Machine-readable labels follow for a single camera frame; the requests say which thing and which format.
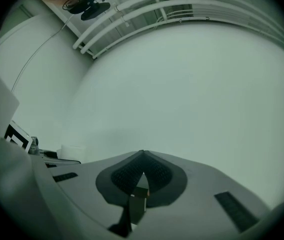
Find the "white ceiling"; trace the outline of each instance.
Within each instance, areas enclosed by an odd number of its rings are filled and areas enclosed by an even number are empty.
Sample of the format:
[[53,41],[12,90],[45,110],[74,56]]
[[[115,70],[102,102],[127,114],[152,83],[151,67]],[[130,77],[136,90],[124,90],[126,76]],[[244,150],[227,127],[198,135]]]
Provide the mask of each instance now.
[[[125,1],[128,0],[105,0],[111,4],[111,9],[115,6],[118,6]],[[281,11],[272,4],[272,1],[270,0],[244,0],[252,5],[255,5],[256,7],[262,9],[265,13],[271,15],[279,24],[281,24],[284,27],[284,17],[281,14]],[[124,11],[121,11],[120,13],[117,13],[110,19],[103,22],[100,26],[98,26],[86,39],[84,39],[84,43],[86,44],[94,35],[99,33],[101,30],[103,30],[106,26],[111,24],[112,22],[119,19],[121,16],[128,14],[134,10],[136,10],[139,7],[149,5],[156,3],[155,0],[148,0],[144,2],[143,4],[138,4],[130,9],[126,9]],[[60,19],[62,19],[64,22],[71,16],[71,14],[65,10],[63,10],[61,7],[57,7],[55,5],[47,3],[47,5],[52,9],[54,13],[57,14]],[[192,4],[186,4],[186,5],[179,5],[179,6],[171,6],[171,7],[165,7],[164,10],[166,13],[178,11],[178,10],[187,10],[187,9],[197,9],[197,12],[193,12],[193,14],[203,14],[206,15],[208,11],[215,11],[215,13],[219,14],[220,16],[222,14],[225,14],[226,17],[229,17],[230,15],[233,16],[233,18],[236,19],[241,24],[252,26],[264,30],[269,31],[265,26],[259,25],[258,22],[254,22],[252,18],[249,16],[244,16],[243,14],[239,14],[234,12],[231,9],[228,10],[221,10],[221,8],[214,8],[214,6],[205,6],[205,7],[199,7],[199,5],[192,5]],[[81,14],[75,15],[71,18],[68,27],[79,37],[93,22],[95,22],[99,17],[101,17],[103,14],[99,15],[95,19],[82,21],[81,20]],[[147,13],[144,13],[136,18],[131,19],[128,24],[121,24],[118,27],[114,28],[113,30],[109,31],[107,34],[105,34],[103,37],[101,37],[91,48],[90,51],[92,51],[94,54],[101,51],[103,48],[108,46],[109,44],[113,43],[114,41],[118,40],[119,38],[137,30],[140,28],[143,28],[145,26],[154,24],[157,19],[161,16],[161,12],[159,9],[150,11]]]

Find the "gray panel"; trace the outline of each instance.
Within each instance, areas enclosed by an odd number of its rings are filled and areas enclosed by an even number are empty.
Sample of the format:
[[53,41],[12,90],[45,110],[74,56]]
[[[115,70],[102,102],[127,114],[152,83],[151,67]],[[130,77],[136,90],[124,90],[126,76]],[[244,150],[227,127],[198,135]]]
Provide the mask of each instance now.
[[153,154],[181,167],[187,174],[184,193],[171,205],[148,208],[129,239],[231,239],[237,228],[215,199],[217,193],[229,191],[252,214],[262,218],[267,206],[249,190],[217,169],[173,155]]
[[59,188],[38,155],[0,139],[0,204],[34,239],[119,240]]
[[[109,159],[72,166],[50,168],[53,176],[74,172],[78,177],[61,181],[58,185],[85,214],[109,228],[117,223],[122,208],[108,204],[96,188],[97,175],[136,152]],[[267,206],[248,189],[219,170],[173,155],[152,152],[156,156],[181,167],[188,184],[182,195],[171,205],[148,208],[130,239],[225,239],[239,232],[217,202],[214,195],[229,191],[256,218],[269,213]]]
[[119,222],[123,208],[108,204],[96,187],[96,178],[105,168],[135,154],[130,152],[91,163],[50,168],[53,176],[76,173],[78,177],[58,182],[64,193],[90,218],[109,228]]

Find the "white wall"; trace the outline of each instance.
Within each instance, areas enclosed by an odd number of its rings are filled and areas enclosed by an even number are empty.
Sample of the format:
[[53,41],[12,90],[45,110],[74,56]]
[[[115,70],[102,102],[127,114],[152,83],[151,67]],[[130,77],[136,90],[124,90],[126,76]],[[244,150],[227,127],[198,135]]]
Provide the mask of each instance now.
[[20,105],[12,119],[38,137],[41,149],[56,151],[70,102],[93,61],[73,50],[77,38],[67,27],[47,41],[63,23],[48,8],[46,12],[50,14],[24,21],[0,39],[0,77],[12,90],[24,68],[13,89]]
[[0,31],[0,38],[3,37],[7,32],[13,29],[15,26],[20,23],[30,19],[30,15],[28,15],[25,11],[21,9],[21,7],[15,8],[10,11],[9,15],[6,17],[6,20],[2,24],[2,28]]
[[270,207],[284,200],[284,50],[223,25],[167,27],[94,62],[63,142],[86,162],[153,150],[220,169]]

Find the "white railing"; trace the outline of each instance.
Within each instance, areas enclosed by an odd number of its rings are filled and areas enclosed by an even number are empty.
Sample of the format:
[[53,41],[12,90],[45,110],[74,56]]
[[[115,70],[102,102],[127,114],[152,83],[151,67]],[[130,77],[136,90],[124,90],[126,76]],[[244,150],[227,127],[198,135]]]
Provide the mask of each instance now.
[[[96,29],[100,24],[104,21],[108,20],[110,17],[114,16],[115,14],[128,9],[138,3],[146,2],[148,0],[128,0],[115,8],[111,9],[105,15],[100,17],[96,20],[74,43],[73,48],[77,49],[81,42],[87,38],[94,29]],[[214,6],[215,8],[220,8],[221,11],[217,9],[206,9],[206,14],[203,16],[197,16],[197,10],[179,10],[174,11],[168,14],[165,14],[163,8],[170,7],[170,6],[177,6],[177,5],[201,5],[201,6]],[[155,22],[154,24],[142,27],[137,29],[136,31],[129,33],[120,39],[116,40],[115,42],[109,44],[107,47],[99,51],[97,54],[93,55],[93,58],[99,57],[105,51],[110,49],[111,47],[117,45],[118,43],[122,42],[123,40],[130,38],[142,31],[149,30],[152,28],[156,28],[158,26],[164,24],[170,24],[174,22],[183,22],[183,21],[196,21],[196,20],[209,20],[209,21],[217,21],[217,22],[224,22],[230,23],[238,26],[245,27],[247,29],[253,30],[258,32],[278,44],[284,47],[284,28],[278,24],[272,17],[270,17],[267,13],[262,11],[261,9],[257,8],[256,6],[252,5],[251,3],[244,1],[244,0],[167,0],[167,1],[160,1],[156,0],[156,3],[146,5],[142,8],[136,9],[128,14],[121,16],[119,19],[115,20],[113,23],[105,27],[101,30],[98,34],[93,36],[90,41],[81,48],[81,53],[84,54],[94,43],[96,43],[101,37],[103,37],[106,33],[113,30],[117,26],[138,17],[144,13],[154,11],[156,9],[160,9],[162,16]],[[179,18],[172,18],[176,16],[184,16],[190,15],[193,16],[189,17],[179,17]]]

